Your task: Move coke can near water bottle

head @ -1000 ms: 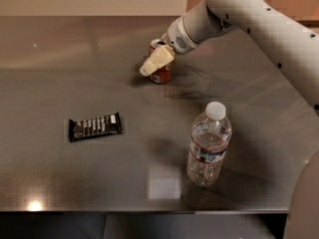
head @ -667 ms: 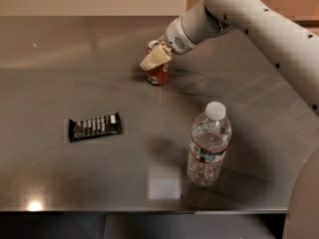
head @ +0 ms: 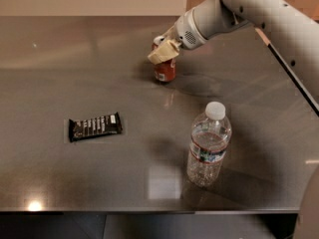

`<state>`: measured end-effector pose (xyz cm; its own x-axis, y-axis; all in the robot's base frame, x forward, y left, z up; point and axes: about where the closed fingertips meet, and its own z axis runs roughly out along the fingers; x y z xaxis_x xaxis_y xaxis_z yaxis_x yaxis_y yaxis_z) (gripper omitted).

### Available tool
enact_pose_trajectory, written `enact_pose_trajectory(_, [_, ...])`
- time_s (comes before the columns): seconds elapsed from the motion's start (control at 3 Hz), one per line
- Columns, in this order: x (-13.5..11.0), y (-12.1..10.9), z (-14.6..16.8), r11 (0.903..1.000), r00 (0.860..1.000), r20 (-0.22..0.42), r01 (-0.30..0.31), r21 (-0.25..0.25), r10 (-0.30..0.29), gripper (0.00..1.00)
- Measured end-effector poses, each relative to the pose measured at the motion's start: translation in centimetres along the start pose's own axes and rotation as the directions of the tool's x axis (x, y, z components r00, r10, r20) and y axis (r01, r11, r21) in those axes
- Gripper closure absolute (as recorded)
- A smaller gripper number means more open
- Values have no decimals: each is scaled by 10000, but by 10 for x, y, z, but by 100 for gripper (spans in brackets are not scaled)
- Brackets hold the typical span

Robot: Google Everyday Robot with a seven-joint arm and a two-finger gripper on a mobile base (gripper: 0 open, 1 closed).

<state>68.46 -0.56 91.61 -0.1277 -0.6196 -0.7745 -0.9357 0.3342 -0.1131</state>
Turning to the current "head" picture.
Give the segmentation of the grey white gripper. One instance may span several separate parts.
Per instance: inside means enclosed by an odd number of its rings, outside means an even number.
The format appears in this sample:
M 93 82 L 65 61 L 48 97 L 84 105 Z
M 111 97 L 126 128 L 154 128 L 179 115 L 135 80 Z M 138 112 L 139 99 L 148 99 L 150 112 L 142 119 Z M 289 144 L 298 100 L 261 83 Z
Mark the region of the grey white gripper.
M 161 64 L 179 55 L 179 47 L 194 50 L 207 42 L 207 38 L 199 30 L 197 8 L 193 7 L 163 34 L 154 38 L 155 47 L 148 55 L 154 64 Z

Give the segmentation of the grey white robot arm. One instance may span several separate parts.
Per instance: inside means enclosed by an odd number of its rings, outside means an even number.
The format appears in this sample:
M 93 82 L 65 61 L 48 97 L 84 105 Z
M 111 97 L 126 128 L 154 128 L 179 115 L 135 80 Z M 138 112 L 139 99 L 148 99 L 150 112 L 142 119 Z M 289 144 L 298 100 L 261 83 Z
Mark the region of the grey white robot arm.
M 313 111 L 319 110 L 319 24 L 285 0 L 204 0 L 189 9 L 148 55 L 155 65 L 251 23 L 291 74 Z

